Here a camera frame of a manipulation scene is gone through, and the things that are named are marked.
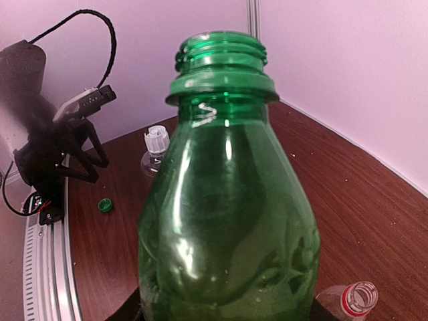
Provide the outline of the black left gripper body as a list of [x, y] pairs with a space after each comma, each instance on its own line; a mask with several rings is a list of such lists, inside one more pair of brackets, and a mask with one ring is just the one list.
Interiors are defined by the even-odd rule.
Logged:
[[77, 171], [62, 163], [68, 154], [76, 151], [76, 137], [71, 129], [29, 135], [27, 143], [13, 150], [13, 160], [23, 181], [36, 186], [46, 179], [77, 177]]

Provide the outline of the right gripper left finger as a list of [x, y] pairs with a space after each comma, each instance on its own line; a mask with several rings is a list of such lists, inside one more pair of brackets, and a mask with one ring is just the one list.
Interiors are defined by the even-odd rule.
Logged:
[[125, 303], [106, 321], [144, 321], [139, 289], [135, 289]]

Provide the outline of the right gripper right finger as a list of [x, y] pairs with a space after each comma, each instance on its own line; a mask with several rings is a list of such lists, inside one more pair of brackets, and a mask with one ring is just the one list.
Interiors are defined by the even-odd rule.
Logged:
[[339, 321], [348, 320], [348, 317], [340, 311], [338, 304], [323, 305], [317, 299], [312, 303], [312, 321]]

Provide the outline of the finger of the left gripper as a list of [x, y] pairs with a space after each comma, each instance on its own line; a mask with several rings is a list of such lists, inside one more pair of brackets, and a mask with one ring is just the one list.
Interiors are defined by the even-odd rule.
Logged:
[[68, 153], [68, 156], [71, 156], [77, 162], [80, 164], [82, 171], [79, 171], [78, 169], [73, 169], [70, 167], [66, 167], [64, 165], [57, 165], [56, 166], [56, 174], [63, 176], [63, 177], [69, 177], [81, 181], [86, 181], [89, 183], [95, 183], [98, 178], [99, 174], [97, 170], [95, 169], [95, 166], [98, 164], [99, 159], [88, 154], [87, 152], [83, 151], [81, 148], [74, 148]]
[[[106, 168], [109, 165], [109, 160], [102, 147], [100, 139], [98, 138], [94, 125], [89, 120], [75, 120], [72, 125], [72, 135], [78, 143], [78, 151], [83, 156], [84, 163]], [[87, 140], [92, 143], [97, 156], [93, 156], [92, 154], [82, 150], [82, 147]]]

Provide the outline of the red label cola bottle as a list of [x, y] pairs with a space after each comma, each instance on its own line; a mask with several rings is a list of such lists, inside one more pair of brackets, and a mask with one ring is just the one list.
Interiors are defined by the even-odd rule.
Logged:
[[323, 305], [338, 304], [348, 320], [366, 320], [379, 299], [377, 287], [369, 281], [335, 285], [320, 292], [315, 299]]

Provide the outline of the green bottle cap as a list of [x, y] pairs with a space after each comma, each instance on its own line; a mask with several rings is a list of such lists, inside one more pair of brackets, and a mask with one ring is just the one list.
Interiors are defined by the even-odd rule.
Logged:
[[109, 198], [101, 199], [98, 202], [98, 210], [101, 213], [108, 213], [108, 212], [110, 212], [112, 210], [112, 208], [113, 208], [113, 202]]

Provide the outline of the clear bottle white cap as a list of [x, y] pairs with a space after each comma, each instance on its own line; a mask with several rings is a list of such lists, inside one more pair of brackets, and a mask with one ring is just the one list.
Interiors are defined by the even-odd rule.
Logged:
[[170, 136], [165, 126], [151, 126], [144, 133], [146, 152], [140, 160], [141, 171], [148, 180], [153, 180], [159, 172], [165, 153], [170, 145]]

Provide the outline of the green plastic bottle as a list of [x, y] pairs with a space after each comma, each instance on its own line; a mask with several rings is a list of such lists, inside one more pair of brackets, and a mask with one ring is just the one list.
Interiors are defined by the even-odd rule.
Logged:
[[171, 138], [138, 221], [146, 320], [308, 320], [320, 235], [269, 121], [276, 102], [254, 37], [184, 41]]

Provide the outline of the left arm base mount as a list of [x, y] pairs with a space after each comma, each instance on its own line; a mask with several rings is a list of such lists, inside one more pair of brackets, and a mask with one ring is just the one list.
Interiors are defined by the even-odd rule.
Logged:
[[42, 198], [39, 193], [33, 193], [34, 209], [39, 214], [39, 224], [41, 226], [51, 225], [61, 221], [65, 216], [64, 192], [59, 191], [49, 199]]

